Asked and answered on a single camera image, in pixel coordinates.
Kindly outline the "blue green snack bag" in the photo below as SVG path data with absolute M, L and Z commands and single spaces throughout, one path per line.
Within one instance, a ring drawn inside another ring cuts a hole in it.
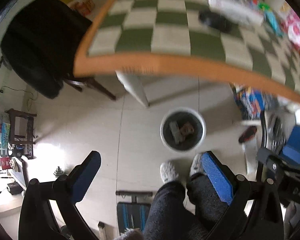
M 262 11 L 264 19 L 271 26 L 273 32 L 277 36 L 283 37 L 283 32 L 280 28 L 280 25 L 279 25 L 279 23 L 276 19 L 276 16 L 275 16 L 274 12 L 272 11 L 271 7 L 269 5 L 267 5 L 266 3 L 261 2 L 261 1 L 258 1 L 257 6 Z

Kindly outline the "red duck feet snack packet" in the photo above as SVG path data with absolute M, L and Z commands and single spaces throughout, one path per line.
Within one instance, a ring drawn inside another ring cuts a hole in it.
M 194 127 L 189 122 L 187 122 L 180 128 L 180 133 L 183 137 L 191 135 L 194 133 Z

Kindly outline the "white trash bin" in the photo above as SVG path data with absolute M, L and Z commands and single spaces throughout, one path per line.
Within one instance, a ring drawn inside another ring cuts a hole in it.
M 185 153 L 197 149 L 206 136 L 203 116 L 194 109 L 178 107 L 170 110 L 160 124 L 162 143 L 173 152 Z

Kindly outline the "right grey slipper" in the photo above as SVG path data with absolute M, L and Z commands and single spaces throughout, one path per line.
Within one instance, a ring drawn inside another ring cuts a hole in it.
M 206 175 L 203 166 L 202 166 L 202 153 L 197 153 L 192 161 L 191 167 L 190 167 L 190 173 L 189 177 L 194 176 L 195 174 L 204 174 Z

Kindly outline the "grey slipper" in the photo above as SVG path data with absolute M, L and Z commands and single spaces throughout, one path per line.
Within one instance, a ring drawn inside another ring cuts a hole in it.
M 164 184 L 179 180 L 179 173 L 175 169 L 174 163 L 167 161 L 160 165 L 160 176 Z
M 190 173 L 189 177 L 194 176 L 195 174 L 204 174 L 206 175 L 203 166 L 202 166 L 202 153 L 197 153 L 192 161 L 191 167 L 190 167 Z

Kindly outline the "left grey slipper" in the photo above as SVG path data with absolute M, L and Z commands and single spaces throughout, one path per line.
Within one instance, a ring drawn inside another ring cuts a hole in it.
M 160 165 L 160 176 L 164 184 L 179 180 L 179 173 L 175 169 L 174 163 L 167 161 Z

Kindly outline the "silver foil wrapper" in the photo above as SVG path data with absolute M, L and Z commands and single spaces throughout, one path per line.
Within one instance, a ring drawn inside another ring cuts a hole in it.
M 172 133 L 172 137 L 174 139 L 175 144 L 180 144 L 183 142 L 184 137 L 179 129 L 179 126 L 176 121 L 172 121 L 169 123 L 170 131 Z

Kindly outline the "pink flower paper bag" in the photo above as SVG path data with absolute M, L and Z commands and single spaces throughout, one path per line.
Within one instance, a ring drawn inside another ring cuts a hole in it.
M 286 19 L 282 21 L 282 27 L 287 33 L 288 39 L 296 48 L 300 48 L 300 18 L 291 10 Z

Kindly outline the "black office chair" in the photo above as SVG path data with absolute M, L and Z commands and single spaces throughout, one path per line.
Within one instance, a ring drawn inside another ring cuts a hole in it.
M 76 50 L 91 24 L 59 0 L 34 0 L 9 23 L 2 57 L 29 86 L 54 99 L 73 77 Z

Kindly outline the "green white checkered tablecloth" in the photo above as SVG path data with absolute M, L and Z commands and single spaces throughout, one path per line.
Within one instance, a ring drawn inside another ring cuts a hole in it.
M 74 74 L 199 76 L 300 104 L 300 54 L 271 27 L 202 24 L 207 0 L 106 0 L 76 52 Z

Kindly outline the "long pink Doctor box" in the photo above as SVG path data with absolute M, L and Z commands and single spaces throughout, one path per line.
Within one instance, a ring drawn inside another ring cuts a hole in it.
M 210 10 L 220 13 L 234 23 L 260 27 L 264 16 L 238 0 L 207 0 Z

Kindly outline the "black cup lid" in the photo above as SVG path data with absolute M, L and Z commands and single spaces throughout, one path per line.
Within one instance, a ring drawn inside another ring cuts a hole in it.
M 230 33 L 230 31 L 232 30 L 232 22 L 230 22 L 224 16 L 212 11 L 200 11 L 198 14 L 198 19 L 202 24 L 223 33 Z

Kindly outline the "orange cardboard box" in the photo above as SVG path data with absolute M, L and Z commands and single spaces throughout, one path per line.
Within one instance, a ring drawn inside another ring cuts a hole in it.
M 73 0 L 68 7 L 82 16 L 89 15 L 95 7 L 93 0 Z

